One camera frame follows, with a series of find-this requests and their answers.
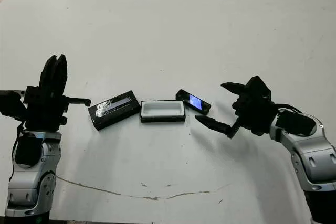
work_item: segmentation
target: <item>black box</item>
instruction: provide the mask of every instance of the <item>black box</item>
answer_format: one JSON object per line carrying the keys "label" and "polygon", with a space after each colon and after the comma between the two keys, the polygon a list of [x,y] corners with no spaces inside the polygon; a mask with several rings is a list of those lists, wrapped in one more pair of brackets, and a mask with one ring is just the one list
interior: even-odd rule
{"label": "black box", "polygon": [[88,108],[93,125],[99,131],[113,123],[140,112],[140,105],[133,91],[101,102]]}

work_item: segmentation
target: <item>crack on table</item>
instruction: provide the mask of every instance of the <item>crack on table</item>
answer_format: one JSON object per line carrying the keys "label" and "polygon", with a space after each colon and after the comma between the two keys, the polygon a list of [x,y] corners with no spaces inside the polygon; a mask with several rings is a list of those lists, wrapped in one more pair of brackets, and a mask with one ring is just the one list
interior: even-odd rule
{"label": "crack on table", "polygon": [[158,196],[136,196],[136,195],[129,195],[129,194],[121,194],[121,193],[117,193],[115,191],[109,191],[109,190],[105,190],[102,188],[98,188],[98,187],[93,187],[93,186],[87,186],[87,185],[83,185],[81,183],[76,183],[67,179],[64,179],[62,177],[56,176],[58,179],[67,182],[69,184],[75,185],[75,186],[80,186],[80,187],[84,187],[84,188],[88,188],[88,189],[92,189],[92,190],[96,190],[96,191],[102,191],[104,193],[109,193],[109,194],[114,194],[114,195],[120,195],[120,196],[124,196],[124,197],[130,197],[130,198],[136,198],[136,199],[148,199],[148,200],[154,200],[154,201],[158,201],[160,199],[173,199],[173,198],[177,198],[177,197],[181,197],[181,196],[185,196],[185,195],[195,195],[195,194],[210,194],[210,193],[215,193],[217,191],[222,190],[223,188],[231,185],[231,183],[226,184],[224,186],[221,186],[220,188],[214,190],[214,191],[196,191],[196,192],[189,192],[189,193],[181,193],[181,194],[176,194],[173,196],[168,196],[168,197],[158,197]]}

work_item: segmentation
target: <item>black wire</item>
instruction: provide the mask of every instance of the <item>black wire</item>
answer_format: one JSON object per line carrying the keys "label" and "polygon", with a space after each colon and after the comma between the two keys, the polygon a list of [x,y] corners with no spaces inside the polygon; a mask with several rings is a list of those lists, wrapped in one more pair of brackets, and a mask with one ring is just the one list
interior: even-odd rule
{"label": "black wire", "polygon": [[[14,142],[13,148],[12,148],[12,158],[13,158],[14,150],[17,146],[17,142],[19,141],[19,138],[20,138],[20,133],[24,133],[23,132],[23,124],[24,123],[25,123],[25,121],[22,121],[21,124],[16,128],[17,136],[16,136],[16,140]],[[9,178],[9,181],[12,179],[13,174],[14,174],[14,165],[13,165],[13,161],[12,161],[12,174]]]}
{"label": "black wire", "polygon": [[302,112],[300,110],[298,110],[297,108],[293,107],[292,105],[289,105],[289,104],[284,104],[284,103],[277,103],[275,104],[276,108],[278,109],[281,109],[281,108],[284,108],[284,109],[290,109],[296,113],[300,113],[302,114]]}

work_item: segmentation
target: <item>metal joint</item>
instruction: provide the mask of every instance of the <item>metal joint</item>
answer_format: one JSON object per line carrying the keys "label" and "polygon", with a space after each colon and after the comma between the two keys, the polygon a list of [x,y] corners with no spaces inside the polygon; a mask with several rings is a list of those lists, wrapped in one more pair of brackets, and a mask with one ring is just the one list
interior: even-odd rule
{"label": "metal joint", "polygon": [[[316,129],[310,136],[299,136],[276,127],[275,117],[270,127],[271,139],[280,141],[290,152],[291,161],[300,186],[305,191],[336,190],[336,151],[324,134],[323,124],[316,122]],[[276,132],[281,130],[276,139]]]}

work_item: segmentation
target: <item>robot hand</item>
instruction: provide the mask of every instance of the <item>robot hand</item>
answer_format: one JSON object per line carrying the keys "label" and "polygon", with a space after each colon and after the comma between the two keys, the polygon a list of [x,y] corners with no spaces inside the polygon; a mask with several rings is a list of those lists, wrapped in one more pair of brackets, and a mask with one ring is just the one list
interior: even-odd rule
{"label": "robot hand", "polygon": [[85,106],[91,103],[88,99],[64,96],[66,81],[65,56],[58,59],[52,56],[44,66],[39,86],[28,86],[26,91],[0,91],[0,112],[21,121],[12,150],[13,173],[8,185],[6,224],[49,221],[56,167],[61,157],[61,134],[57,130],[67,123],[63,113],[70,103]]}
{"label": "robot hand", "polygon": [[208,128],[232,138],[240,127],[258,136],[267,133],[290,152],[291,161],[312,214],[312,223],[334,223],[336,209],[336,152],[323,124],[287,104],[271,101],[271,92],[258,77],[246,85],[223,83],[239,95],[232,105],[237,121],[231,127],[206,116],[195,116]]}

